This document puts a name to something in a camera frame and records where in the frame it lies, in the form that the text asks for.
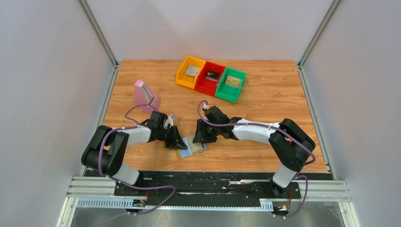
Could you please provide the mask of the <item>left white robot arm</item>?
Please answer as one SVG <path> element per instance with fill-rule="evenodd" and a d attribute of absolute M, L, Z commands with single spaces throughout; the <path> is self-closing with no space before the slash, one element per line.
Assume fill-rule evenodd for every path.
<path fill-rule="evenodd" d="M 111 128 L 101 125 L 81 157 L 82 165 L 129 185 L 135 185 L 140 171 L 123 162 L 126 148 L 135 144 L 162 141 L 167 149 L 187 149 L 173 119 L 153 111 L 137 126 Z"/>

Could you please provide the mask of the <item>yellow leather card holder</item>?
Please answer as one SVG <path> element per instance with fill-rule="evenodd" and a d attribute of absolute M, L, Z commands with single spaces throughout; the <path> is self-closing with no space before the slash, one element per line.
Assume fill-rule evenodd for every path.
<path fill-rule="evenodd" d="M 193 143 L 194 136 L 195 134 L 193 133 L 183 138 L 187 149 L 176 150 L 176 156 L 178 160 L 194 156 L 209 149 L 209 145 L 206 143 Z"/>

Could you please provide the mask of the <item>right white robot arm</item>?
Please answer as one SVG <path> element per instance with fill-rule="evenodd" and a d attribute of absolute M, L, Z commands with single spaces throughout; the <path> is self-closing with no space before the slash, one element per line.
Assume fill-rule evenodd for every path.
<path fill-rule="evenodd" d="M 204 118 L 197 121 L 193 143 L 214 143 L 218 136 L 232 140 L 251 140 L 270 145 L 281 164 L 272 181 L 286 188 L 291 180 L 316 157 L 316 143 L 293 120 L 279 123 L 252 122 L 241 117 L 229 118 L 216 106 L 203 108 Z"/>

